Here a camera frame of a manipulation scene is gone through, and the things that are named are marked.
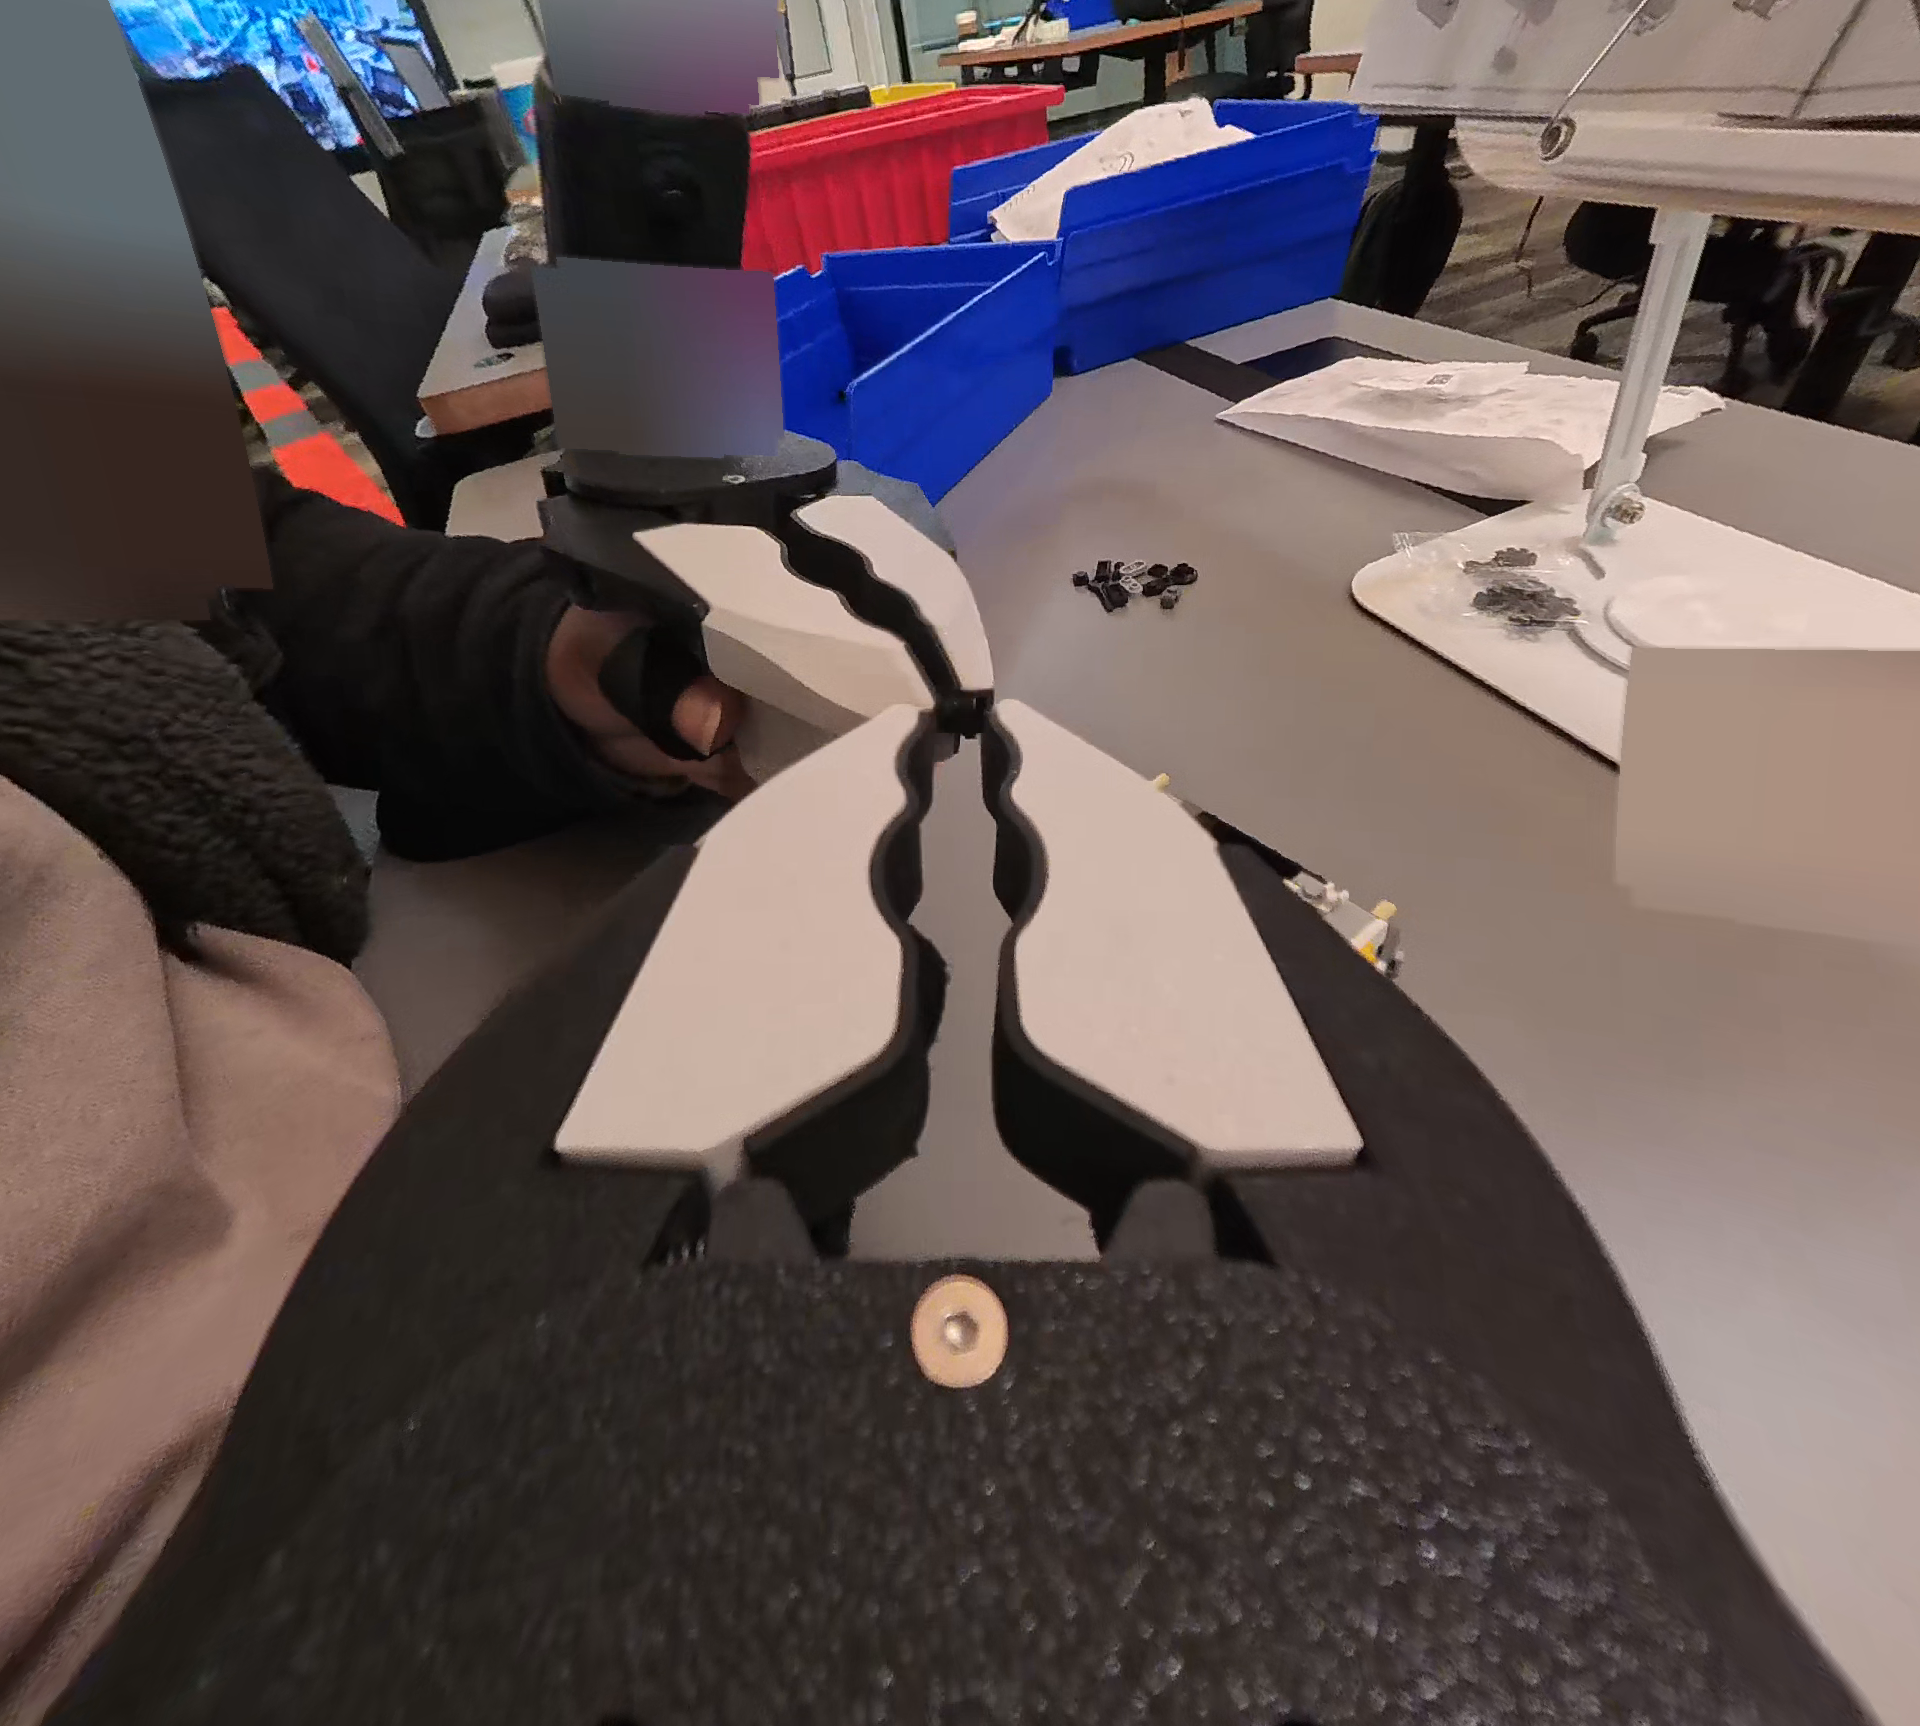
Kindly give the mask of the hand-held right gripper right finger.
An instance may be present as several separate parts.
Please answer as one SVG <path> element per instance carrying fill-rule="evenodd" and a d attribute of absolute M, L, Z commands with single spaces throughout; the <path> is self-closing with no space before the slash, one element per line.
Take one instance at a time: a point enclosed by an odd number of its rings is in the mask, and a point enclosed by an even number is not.
<path fill-rule="evenodd" d="M 1107 1247 L 1144 1187 L 1347 1173 L 1364 1139 L 1231 873 L 1171 792 L 1003 698 L 978 739 L 1007 931 L 993 1114 Z"/>

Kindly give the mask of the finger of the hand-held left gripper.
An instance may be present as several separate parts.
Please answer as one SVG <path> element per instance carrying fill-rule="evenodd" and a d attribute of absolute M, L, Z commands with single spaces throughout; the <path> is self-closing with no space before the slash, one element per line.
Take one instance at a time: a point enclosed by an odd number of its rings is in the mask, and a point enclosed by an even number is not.
<path fill-rule="evenodd" d="M 827 495 L 790 521 L 792 570 L 894 637 L 932 707 L 954 692 L 996 692 L 986 624 L 950 552 L 871 495 Z"/>
<path fill-rule="evenodd" d="M 794 523 L 675 523 L 639 531 L 647 576 L 691 598 L 706 672 L 796 723 L 866 723 L 932 698 L 893 637 L 860 624 L 794 570 Z"/>

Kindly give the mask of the toy brick car chassis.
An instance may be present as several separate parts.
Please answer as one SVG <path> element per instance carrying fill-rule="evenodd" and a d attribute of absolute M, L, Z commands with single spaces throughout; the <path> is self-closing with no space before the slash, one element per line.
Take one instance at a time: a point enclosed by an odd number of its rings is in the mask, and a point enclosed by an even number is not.
<path fill-rule="evenodd" d="M 1151 785 L 1201 825 L 1219 847 L 1246 850 L 1258 859 L 1263 866 L 1280 877 L 1288 894 L 1303 900 L 1367 965 L 1392 983 L 1400 980 L 1405 966 L 1402 929 L 1399 908 L 1392 902 L 1382 900 L 1371 908 L 1364 907 L 1338 883 L 1305 869 L 1258 837 L 1187 800 L 1175 790 L 1169 774 L 1151 779 Z"/>

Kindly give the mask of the person's left forearm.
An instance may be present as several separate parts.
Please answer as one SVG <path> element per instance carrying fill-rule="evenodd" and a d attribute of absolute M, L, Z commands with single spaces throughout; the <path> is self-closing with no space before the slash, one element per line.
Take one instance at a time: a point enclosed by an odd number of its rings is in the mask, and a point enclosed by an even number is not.
<path fill-rule="evenodd" d="M 539 544 L 413 531 L 271 466 L 253 489 L 272 583 L 225 594 L 202 634 L 329 785 L 373 794 L 390 853 L 465 859 L 709 796 L 617 776 L 564 723 L 545 658 L 580 603 Z"/>

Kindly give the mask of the grey desk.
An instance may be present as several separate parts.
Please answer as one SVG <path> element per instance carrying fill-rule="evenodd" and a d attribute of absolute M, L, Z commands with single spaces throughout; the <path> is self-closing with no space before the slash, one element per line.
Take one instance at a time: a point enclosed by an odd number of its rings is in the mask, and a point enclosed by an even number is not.
<path fill-rule="evenodd" d="M 1882 1723 L 1916 1723 L 1916 969 L 1638 908 L 1616 773 L 1360 610 L 1453 496 L 1124 363 L 949 492 L 1005 694 L 1367 902 L 1402 990 L 1593 1222 L 1723 1497 Z M 1104 561 L 1192 562 L 1104 614 Z"/>

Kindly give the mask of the small side table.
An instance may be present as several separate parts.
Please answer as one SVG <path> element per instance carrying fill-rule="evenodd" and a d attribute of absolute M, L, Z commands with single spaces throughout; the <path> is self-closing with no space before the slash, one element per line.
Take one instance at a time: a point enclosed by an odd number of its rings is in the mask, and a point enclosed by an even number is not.
<path fill-rule="evenodd" d="M 436 436 L 534 418 L 553 409 L 543 344 L 494 347 L 486 339 L 484 287 L 502 268 L 515 227 L 486 233 L 468 263 L 416 397 Z"/>

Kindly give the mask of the red plastic bin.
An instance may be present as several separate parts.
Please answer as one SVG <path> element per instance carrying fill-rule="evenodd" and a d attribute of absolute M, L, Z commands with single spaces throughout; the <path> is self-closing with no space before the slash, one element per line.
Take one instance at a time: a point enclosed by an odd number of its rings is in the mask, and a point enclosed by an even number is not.
<path fill-rule="evenodd" d="M 958 168 L 1047 142 L 1062 86 L 941 86 L 750 130 L 741 263 L 753 275 L 814 273 L 832 255 L 949 241 Z"/>

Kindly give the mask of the black chair back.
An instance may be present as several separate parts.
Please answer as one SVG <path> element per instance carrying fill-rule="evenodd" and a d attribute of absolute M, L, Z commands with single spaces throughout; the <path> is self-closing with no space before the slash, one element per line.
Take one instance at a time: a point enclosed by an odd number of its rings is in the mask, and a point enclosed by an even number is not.
<path fill-rule="evenodd" d="M 442 533 L 462 474 L 420 436 L 420 380 L 462 281 L 386 218 L 251 67 L 137 82 L 205 278 L 349 420 L 403 521 Z"/>

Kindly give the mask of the white paper bag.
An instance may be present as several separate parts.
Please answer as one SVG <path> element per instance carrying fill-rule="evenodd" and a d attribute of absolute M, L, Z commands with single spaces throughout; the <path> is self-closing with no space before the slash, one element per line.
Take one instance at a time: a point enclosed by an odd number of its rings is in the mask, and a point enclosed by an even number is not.
<path fill-rule="evenodd" d="M 1601 463 L 1618 385 L 1522 363 L 1347 358 L 1223 423 L 1465 499 L 1566 504 Z"/>

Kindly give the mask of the clear bag of pieces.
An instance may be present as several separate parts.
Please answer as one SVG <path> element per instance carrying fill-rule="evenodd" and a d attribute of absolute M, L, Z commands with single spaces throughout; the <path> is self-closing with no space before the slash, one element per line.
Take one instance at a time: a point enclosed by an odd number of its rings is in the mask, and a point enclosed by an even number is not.
<path fill-rule="evenodd" d="M 1396 535 L 1390 576 L 1424 620 L 1472 620 L 1519 641 L 1573 634 L 1591 620 L 1587 568 L 1569 552 L 1526 543 Z"/>

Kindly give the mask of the dark fleece jacket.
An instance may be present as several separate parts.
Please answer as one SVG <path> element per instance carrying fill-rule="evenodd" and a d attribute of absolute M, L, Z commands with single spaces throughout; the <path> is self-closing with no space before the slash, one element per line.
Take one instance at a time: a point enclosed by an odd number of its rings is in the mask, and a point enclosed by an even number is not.
<path fill-rule="evenodd" d="M 253 686 L 172 623 L 3 629 L 4 781 L 126 877 L 188 962 L 221 931 L 350 969 L 370 864 Z"/>

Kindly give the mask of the monitor screen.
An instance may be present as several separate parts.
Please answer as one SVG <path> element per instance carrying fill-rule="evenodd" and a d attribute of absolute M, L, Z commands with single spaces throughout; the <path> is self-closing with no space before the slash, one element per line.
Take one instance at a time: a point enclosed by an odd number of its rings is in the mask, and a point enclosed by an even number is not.
<path fill-rule="evenodd" d="M 305 24 L 319 24 L 384 123 L 436 110 L 459 76 L 420 0 L 109 0 L 145 73 L 209 82 L 248 68 L 324 153 L 369 167 L 358 118 Z"/>

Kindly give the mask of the beige hoodie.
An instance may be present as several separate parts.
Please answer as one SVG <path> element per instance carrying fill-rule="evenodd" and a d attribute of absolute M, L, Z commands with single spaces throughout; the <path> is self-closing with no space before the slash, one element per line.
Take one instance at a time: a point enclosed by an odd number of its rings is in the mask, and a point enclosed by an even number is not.
<path fill-rule="evenodd" d="M 207 927 L 3 794 L 3 1719 L 41 1723 L 154 1568 L 268 1330 L 401 1110 L 323 954 Z"/>

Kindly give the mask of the white stand pole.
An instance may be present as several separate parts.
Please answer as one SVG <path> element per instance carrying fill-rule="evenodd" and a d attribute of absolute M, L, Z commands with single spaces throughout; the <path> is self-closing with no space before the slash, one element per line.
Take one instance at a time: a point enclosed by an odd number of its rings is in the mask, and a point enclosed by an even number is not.
<path fill-rule="evenodd" d="M 1696 209 L 1663 206 L 1652 218 L 1640 309 L 1631 328 L 1578 538 L 1585 555 L 1610 544 L 1644 511 L 1640 477 L 1648 440 L 1713 229 L 1713 214 Z"/>

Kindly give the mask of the white stand tray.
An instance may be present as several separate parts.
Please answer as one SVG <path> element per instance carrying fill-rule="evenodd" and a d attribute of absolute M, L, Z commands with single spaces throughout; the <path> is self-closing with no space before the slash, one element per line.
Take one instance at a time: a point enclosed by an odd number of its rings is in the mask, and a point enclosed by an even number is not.
<path fill-rule="evenodd" d="M 1602 110 L 1547 154 L 1547 126 L 1454 126 L 1476 178 L 1531 198 L 1676 209 L 1726 221 L 1918 233 L 1918 134 Z"/>

